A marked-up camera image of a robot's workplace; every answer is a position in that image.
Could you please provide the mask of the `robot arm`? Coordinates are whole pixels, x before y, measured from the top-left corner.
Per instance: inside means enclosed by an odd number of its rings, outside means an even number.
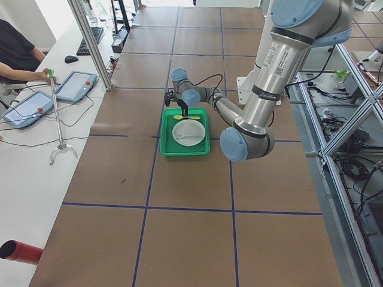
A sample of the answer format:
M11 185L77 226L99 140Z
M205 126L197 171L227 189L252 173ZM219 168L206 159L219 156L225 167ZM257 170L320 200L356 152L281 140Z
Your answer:
M244 109L224 97L216 87L193 84L183 68L171 73L173 90L164 95L165 105L176 102L183 117L201 102L210 104L227 122L220 135L223 154L230 161L245 161L268 155L275 143L268 120L284 88L312 47L347 41L351 35L354 1L271 1L263 35L271 41L258 75L250 74L250 95Z

